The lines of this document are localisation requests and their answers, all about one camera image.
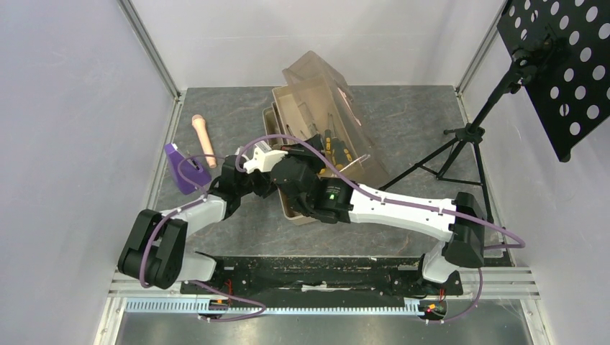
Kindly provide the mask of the black-yellow screwdriver front cluster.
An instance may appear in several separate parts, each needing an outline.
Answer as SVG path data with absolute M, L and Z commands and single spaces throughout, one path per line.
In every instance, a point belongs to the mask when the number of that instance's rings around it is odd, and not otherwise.
M 352 154 L 349 151 L 345 141 L 338 137 L 331 140 L 333 164 L 337 169 L 342 169 L 348 166 L 352 161 Z

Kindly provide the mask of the beige translucent tool box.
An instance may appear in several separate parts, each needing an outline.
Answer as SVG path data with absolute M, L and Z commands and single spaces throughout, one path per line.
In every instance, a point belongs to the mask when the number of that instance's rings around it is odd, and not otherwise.
M 273 89 L 279 132 L 285 134 L 282 144 L 307 143 L 322 149 L 330 162 L 319 172 L 321 177 L 334 177 L 338 173 L 357 184 L 378 188 L 390 180 L 375 141 L 370 135 L 364 115 L 350 92 L 342 74 L 313 51 L 308 51 L 283 70 L 286 86 Z M 334 118 L 334 136 L 345 141 L 353 161 L 337 169 L 324 147 L 324 130 L 327 114 Z M 289 207 L 283 198 L 287 216 L 303 216 Z

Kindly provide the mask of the small black-yellow screwdriver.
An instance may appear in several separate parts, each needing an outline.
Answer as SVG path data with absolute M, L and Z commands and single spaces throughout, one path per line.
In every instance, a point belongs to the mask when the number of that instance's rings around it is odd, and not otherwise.
M 327 114 L 327 128 L 324 130 L 324 147 L 325 147 L 326 155 L 328 157 L 331 157 L 332 153 L 333 153 L 333 144 L 332 143 L 335 138 L 334 133 L 335 133 L 334 118 L 331 113 L 328 113 Z

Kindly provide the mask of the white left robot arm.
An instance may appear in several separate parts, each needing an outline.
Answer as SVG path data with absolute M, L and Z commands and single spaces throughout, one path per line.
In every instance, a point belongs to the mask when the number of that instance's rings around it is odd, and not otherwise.
M 212 256 L 187 252 L 187 238 L 228 219 L 243 196 L 254 193 L 266 198 L 276 190 L 270 170 L 256 160 L 242 163 L 243 171 L 237 166 L 235 156 L 227 157 L 206 195 L 190 203 L 165 211 L 140 211 L 119 256 L 118 271 L 139 280 L 144 288 L 167 289 L 175 282 L 198 280 L 208 293 L 221 291 L 225 273 L 217 269 Z

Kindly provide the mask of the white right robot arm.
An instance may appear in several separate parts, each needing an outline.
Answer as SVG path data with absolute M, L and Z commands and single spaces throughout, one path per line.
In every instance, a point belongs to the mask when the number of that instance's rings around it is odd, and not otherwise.
M 357 184 L 345 177 L 321 177 L 330 167 L 322 149 L 305 142 L 271 149 L 255 149 L 257 166 L 286 197 L 289 207 L 303 216 L 326 224 L 382 224 L 407 229 L 437 239 L 424 255 L 415 274 L 416 286 L 434 293 L 458 268 L 481 268 L 484 264 L 484 228 L 470 207 L 472 196 L 461 193 L 454 199 L 424 199 L 385 193 Z

